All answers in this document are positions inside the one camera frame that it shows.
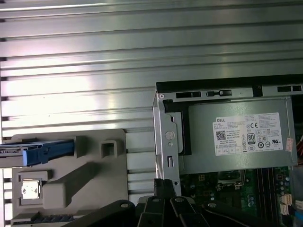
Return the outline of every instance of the motherboard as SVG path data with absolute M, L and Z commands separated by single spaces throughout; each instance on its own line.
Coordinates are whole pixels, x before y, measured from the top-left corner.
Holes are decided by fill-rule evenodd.
M 292 224 L 291 215 L 281 207 L 291 196 L 288 167 L 190 174 L 180 179 L 182 195 L 198 206 L 218 200 L 281 226 Z

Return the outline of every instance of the capacitor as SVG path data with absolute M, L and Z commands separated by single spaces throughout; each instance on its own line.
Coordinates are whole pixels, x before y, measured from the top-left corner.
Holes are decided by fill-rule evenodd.
M 255 204 L 255 202 L 251 201 L 251 202 L 248 203 L 248 207 L 252 207 L 254 204 Z

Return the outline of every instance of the metal frame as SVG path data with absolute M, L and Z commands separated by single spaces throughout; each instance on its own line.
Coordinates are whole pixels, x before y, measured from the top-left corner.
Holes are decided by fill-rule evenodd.
M 301 86 L 303 89 L 303 84 L 285 84 L 285 86 Z M 281 85 L 264 85 L 262 87 L 263 96 L 254 97 L 254 91 L 252 87 L 219 87 L 212 89 L 194 89 L 194 90 L 180 90 L 174 92 L 157 92 L 154 99 L 154 127 L 155 127 L 155 142 L 156 142 L 156 171 L 157 177 L 162 179 L 172 179 L 175 182 L 175 190 L 177 195 L 181 195 L 180 189 L 180 178 L 181 174 L 180 168 L 184 166 L 183 156 L 180 156 L 182 152 L 182 121 L 181 118 L 175 118 L 179 116 L 180 113 L 166 113 L 164 102 L 169 101 L 170 103 L 184 103 L 184 102 L 197 102 L 197 101 L 220 101 L 228 98 L 231 102 L 245 102 L 245 101 L 258 101 L 258 100 L 280 100 L 288 99 L 291 95 L 303 95 L 303 90 L 290 92 L 278 92 L 277 87 Z M 232 95 L 226 96 L 207 96 L 209 91 L 219 91 L 219 90 L 231 90 Z M 182 92 L 200 92 L 201 97 L 191 97 L 191 98 L 177 98 L 177 93 Z M 285 102 L 285 108 L 288 113 L 287 123 L 289 125 L 289 136 L 295 138 L 294 136 L 294 122 L 292 114 L 292 105 L 288 100 Z M 297 161 L 296 151 L 293 150 L 291 153 L 291 163 L 293 165 Z

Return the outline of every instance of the connector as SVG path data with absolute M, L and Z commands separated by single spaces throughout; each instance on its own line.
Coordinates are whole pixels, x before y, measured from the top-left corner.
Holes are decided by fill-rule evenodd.
M 280 203 L 280 213 L 283 215 L 289 215 L 288 206 L 284 203 Z
M 285 194 L 281 196 L 282 203 L 291 206 L 293 204 L 293 198 L 291 194 Z
M 297 209 L 303 210 L 303 201 L 296 200 L 295 201 L 295 207 Z

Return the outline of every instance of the green circuit board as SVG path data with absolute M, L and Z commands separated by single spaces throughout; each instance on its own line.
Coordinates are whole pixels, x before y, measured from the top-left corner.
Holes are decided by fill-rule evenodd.
M 237 171 L 228 171 L 227 173 L 227 177 L 239 177 L 236 175 Z M 257 217 L 256 191 L 258 190 L 258 186 L 254 170 L 249 169 L 245 171 L 244 184 L 240 187 L 234 185 L 218 187 L 219 178 L 220 175 L 218 172 L 182 175 L 180 176 L 182 195 L 193 198 L 197 205 L 202 205 L 204 202 L 212 199 L 222 201 Z M 279 208 L 281 196 L 291 194 L 288 167 L 274 168 L 273 181 L 277 196 L 277 207 Z M 283 224 L 280 213 L 279 217 L 281 226 L 286 226 Z
M 246 170 L 242 187 L 217 187 L 218 173 L 191 174 L 181 176 L 182 191 L 195 200 L 197 205 L 211 199 L 242 209 L 253 216 L 257 215 L 255 204 L 255 179 L 252 170 Z

